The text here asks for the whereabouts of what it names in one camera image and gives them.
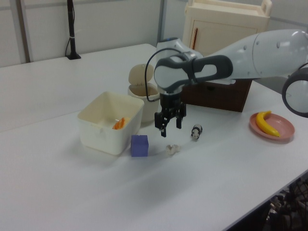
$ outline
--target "cabinet door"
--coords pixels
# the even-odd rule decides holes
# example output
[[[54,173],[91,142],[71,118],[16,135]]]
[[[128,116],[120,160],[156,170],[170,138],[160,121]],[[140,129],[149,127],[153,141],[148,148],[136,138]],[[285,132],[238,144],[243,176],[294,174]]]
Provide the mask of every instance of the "cabinet door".
[[[194,21],[190,48],[208,56],[230,44],[257,33],[257,28]]]

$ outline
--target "yellow banana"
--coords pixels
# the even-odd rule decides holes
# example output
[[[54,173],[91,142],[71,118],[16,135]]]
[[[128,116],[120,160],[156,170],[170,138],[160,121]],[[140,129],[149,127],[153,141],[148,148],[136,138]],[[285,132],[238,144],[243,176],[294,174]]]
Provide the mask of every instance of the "yellow banana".
[[[280,137],[279,132],[273,128],[271,125],[269,125],[266,121],[265,121],[265,117],[267,115],[269,115],[271,113],[271,111],[267,111],[267,112],[259,112],[256,116],[256,124],[258,125],[258,127],[265,132],[266,134],[272,135],[272,136],[277,136]]]

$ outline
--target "blue cube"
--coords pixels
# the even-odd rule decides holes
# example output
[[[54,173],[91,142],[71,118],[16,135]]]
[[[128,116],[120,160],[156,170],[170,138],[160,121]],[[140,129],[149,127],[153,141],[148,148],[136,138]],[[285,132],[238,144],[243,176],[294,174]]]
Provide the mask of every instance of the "blue cube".
[[[148,136],[132,135],[130,142],[130,154],[132,157],[148,156],[149,142]]]

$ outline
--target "container lid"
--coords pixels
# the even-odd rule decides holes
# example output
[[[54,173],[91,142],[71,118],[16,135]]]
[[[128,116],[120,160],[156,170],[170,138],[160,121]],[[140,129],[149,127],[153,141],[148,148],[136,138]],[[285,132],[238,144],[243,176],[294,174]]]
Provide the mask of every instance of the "container lid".
[[[144,72],[145,72],[146,64],[138,64],[134,66],[130,72],[128,81],[132,85],[144,85]],[[152,65],[148,65],[148,69],[146,71],[146,80],[149,82],[154,74],[154,67]]]

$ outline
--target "pink plate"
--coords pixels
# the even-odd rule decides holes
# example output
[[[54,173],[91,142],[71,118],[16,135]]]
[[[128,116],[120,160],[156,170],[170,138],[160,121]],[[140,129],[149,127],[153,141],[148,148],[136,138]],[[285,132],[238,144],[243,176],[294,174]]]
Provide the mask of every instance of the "pink plate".
[[[289,120],[279,115],[271,113],[268,116],[266,116],[265,121],[269,125],[271,125],[273,128],[277,129],[277,131],[279,131],[280,137],[268,135],[264,133],[256,124],[256,116],[257,116],[257,113],[253,114],[250,117],[249,123],[250,123],[251,128],[257,133],[259,133],[261,136],[264,136],[266,138],[273,139],[273,140],[284,140],[284,139],[288,139],[292,137],[293,134],[295,133],[295,128]]]

